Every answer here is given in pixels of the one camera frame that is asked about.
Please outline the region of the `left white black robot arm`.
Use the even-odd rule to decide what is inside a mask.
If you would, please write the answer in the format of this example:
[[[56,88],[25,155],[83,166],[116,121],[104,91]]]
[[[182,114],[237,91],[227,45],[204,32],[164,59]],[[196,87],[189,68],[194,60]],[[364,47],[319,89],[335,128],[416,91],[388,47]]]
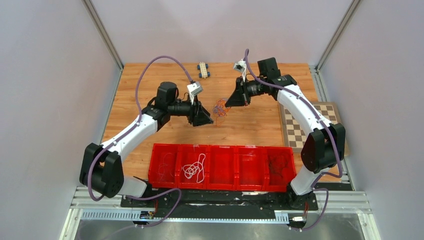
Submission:
[[[123,162],[149,136],[158,132],[172,116],[185,116],[194,127],[212,124],[211,114],[198,100],[203,91],[197,81],[187,85],[188,99],[178,98],[179,89],[173,82],[162,82],[136,119],[124,130],[101,143],[90,143],[84,150],[79,182],[102,197],[130,196],[140,207],[153,201],[147,182],[125,176]]]

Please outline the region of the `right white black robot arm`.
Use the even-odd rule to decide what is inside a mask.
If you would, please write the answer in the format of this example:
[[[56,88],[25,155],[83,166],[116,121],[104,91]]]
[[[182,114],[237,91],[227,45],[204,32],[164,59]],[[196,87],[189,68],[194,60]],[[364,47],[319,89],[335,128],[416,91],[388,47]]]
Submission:
[[[252,97],[267,94],[286,107],[299,123],[306,135],[300,152],[303,166],[289,183],[289,192],[285,195],[286,204],[298,209],[321,176],[329,175],[329,169],[334,166],[342,168],[346,129],[341,123],[334,124],[319,113],[296,80],[289,74],[281,74],[275,58],[260,60],[257,64],[259,74],[255,75],[246,57],[234,63],[233,69],[241,76],[235,80],[235,89],[225,106],[248,106]]]

